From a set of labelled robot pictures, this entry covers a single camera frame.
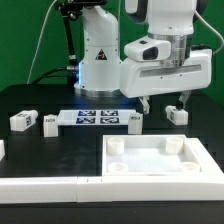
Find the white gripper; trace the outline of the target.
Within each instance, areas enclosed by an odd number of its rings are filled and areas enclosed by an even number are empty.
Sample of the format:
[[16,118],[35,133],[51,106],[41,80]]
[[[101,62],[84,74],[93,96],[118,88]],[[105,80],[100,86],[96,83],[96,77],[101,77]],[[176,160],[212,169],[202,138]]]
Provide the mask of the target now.
[[159,62],[136,62],[127,58],[121,66],[120,91],[128,98],[140,97],[143,113],[150,112],[149,96],[182,92],[178,108],[184,109],[194,89],[211,82],[210,49],[195,50],[180,67],[163,67]]

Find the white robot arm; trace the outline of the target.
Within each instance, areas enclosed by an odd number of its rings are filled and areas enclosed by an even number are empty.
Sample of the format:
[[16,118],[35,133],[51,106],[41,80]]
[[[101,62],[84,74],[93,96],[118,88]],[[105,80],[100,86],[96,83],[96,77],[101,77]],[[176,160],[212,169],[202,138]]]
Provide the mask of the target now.
[[79,63],[77,93],[138,97],[149,112],[152,95],[179,92],[184,108],[191,91],[211,82],[212,50],[191,44],[193,23],[208,0],[124,0],[128,17],[147,24],[147,34],[124,47],[119,56],[119,23],[99,6],[83,9],[85,54]]

